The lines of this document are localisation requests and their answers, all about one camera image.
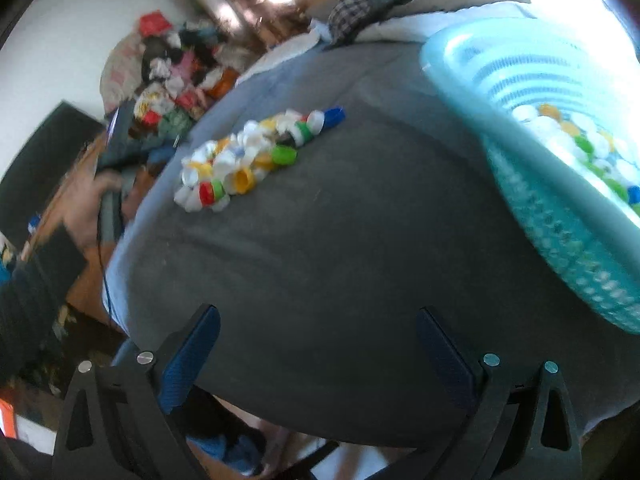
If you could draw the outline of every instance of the person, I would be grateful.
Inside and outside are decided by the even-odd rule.
[[[66,294],[86,265],[82,252],[97,243],[100,200],[108,190],[119,190],[117,173],[95,178],[80,170],[67,191],[62,224],[28,261],[18,265],[11,280],[0,286],[0,385],[29,360],[51,330]],[[135,349],[129,340],[118,354]],[[186,402],[170,415],[181,434],[242,473],[260,467],[266,441],[204,390],[194,386]],[[34,478],[49,478],[51,457],[23,442],[7,439],[13,453],[31,469]]]

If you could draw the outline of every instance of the plaid cloth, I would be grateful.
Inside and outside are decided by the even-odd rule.
[[[332,45],[337,46],[352,40],[367,23],[372,12],[369,0],[338,0],[329,14],[329,31]]]

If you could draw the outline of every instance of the gray tablecloth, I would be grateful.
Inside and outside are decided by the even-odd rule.
[[[580,430],[640,398],[640,338],[556,278],[511,217],[416,44],[315,48],[231,92],[193,130],[108,269],[118,321],[154,349],[200,303],[222,334],[198,383],[277,424],[416,446],[462,414],[418,346],[432,306],[481,356],[564,373]],[[172,203],[180,158],[248,119],[341,105],[348,119],[222,213]]]

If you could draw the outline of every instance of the silver rivet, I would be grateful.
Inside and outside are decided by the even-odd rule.
[[[82,361],[79,365],[78,365],[78,371],[81,374],[85,374],[87,373],[89,370],[91,370],[92,368],[92,364],[91,361]]]
[[[550,374],[557,374],[558,373],[558,365],[553,361],[547,361],[545,363],[545,370],[547,372],[549,372]]]
[[[151,361],[154,360],[154,355],[151,352],[142,352],[138,354],[136,358],[139,365],[148,365]]]
[[[484,361],[484,364],[491,367],[500,364],[500,358],[496,354],[484,354],[482,361]]]

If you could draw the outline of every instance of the teal plastic basket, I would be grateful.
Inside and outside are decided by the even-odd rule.
[[[640,218],[570,152],[545,144],[511,113],[549,103],[585,114],[624,140],[625,158],[638,167],[638,67],[621,70],[615,61],[534,19],[446,28],[421,54],[444,101],[481,137],[500,191],[549,266],[602,317],[640,334]]]

